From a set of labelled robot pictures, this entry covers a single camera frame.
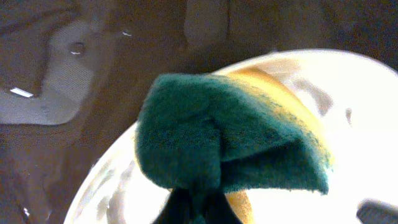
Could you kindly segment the green yellow sponge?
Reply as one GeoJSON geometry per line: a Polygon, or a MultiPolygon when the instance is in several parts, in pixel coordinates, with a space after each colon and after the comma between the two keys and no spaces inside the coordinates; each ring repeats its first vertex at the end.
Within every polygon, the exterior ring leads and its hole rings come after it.
{"type": "Polygon", "coordinates": [[[327,194],[333,164],[318,118],[260,70],[159,76],[138,117],[135,152],[155,185],[190,191],[191,223],[206,223],[211,192],[327,194]]]}

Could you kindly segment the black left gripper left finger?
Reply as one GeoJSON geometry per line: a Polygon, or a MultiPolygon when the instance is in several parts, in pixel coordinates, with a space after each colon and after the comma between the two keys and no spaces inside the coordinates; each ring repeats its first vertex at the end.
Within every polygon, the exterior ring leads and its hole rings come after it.
{"type": "Polygon", "coordinates": [[[166,204],[153,224],[191,224],[192,196],[187,189],[171,191],[166,204]]]}

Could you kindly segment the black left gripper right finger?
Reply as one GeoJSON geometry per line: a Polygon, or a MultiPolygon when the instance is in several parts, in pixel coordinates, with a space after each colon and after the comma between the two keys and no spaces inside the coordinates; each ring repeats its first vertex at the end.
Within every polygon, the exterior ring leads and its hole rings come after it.
{"type": "Polygon", "coordinates": [[[203,217],[206,224],[243,224],[233,212],[223,192],[211,192],[203,204],[203,217]]]}

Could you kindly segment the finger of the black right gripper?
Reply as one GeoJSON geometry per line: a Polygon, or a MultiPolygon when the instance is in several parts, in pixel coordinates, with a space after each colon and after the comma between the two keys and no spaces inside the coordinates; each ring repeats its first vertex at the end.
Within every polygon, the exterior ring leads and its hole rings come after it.
{"type": "Polygon", "coordinates": [[[397,224],[397,207],[366,200],[359,204],[356,217],[362,224],[397,224]]]}

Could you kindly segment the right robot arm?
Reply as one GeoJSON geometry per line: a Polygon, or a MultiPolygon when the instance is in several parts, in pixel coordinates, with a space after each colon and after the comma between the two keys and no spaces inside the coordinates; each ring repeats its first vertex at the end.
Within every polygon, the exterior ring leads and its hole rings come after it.
{"type": "Polygon", "coordinates": [[[397,70],[397,22],[246,16],[151,19],[97,32],[74,20],[1,34],[1,222],[61,223],[77,188],[135,120],[161,72],[212,71],[258,55],[334,50],[397,70]]]}

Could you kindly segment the white plate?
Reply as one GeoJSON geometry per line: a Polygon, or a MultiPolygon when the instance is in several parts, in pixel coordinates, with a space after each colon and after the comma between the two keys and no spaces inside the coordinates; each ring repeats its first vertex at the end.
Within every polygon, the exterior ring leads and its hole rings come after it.
{"type": "MultiPolygon", "coordinates": [[[[278,79],[318,118],[333,158],[329,191],[249,189],[228,193],[242,223],[361,223],[366,200],[397,207],[397,72],[334,50],[267,54],[211,73],[260,70],[278,79]]],[[[138,120],[90,170],[65,223],[152,223],[170,190],[151,182],[136,158],[138,120]]]]}

